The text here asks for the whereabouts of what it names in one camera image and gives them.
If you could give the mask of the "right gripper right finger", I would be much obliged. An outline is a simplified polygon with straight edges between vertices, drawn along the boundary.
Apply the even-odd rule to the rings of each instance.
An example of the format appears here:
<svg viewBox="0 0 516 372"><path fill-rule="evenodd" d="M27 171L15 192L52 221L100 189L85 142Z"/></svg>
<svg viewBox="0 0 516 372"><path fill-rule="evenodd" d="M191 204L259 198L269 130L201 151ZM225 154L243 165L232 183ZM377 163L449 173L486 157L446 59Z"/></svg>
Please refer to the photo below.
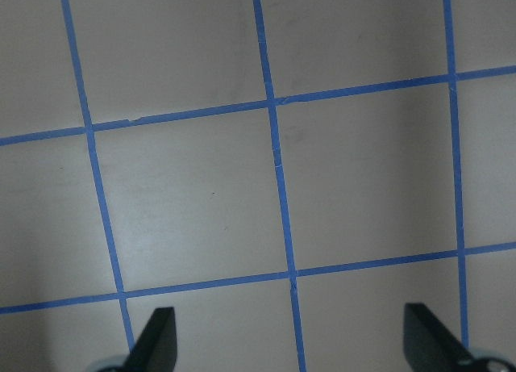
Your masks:
<svg viewBox="0 0 516 372"><path fill-rule="evenodd" d="M403 354L416 372L515 370L506 359L473 355L423 303L404 306Z"/></svg>

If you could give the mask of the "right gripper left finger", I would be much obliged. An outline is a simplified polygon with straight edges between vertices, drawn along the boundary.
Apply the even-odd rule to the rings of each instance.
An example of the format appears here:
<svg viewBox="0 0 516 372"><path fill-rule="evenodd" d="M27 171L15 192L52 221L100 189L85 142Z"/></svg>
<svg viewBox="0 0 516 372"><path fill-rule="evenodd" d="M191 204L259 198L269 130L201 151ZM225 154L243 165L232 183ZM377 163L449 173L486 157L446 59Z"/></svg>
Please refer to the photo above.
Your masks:
<svg viewBox="0 0 516 372"><path fill-rule="evenodd" d="M177 324L173 307L158 307L130 353L94 362L91 371L172 372L178 357Z"/></svg>

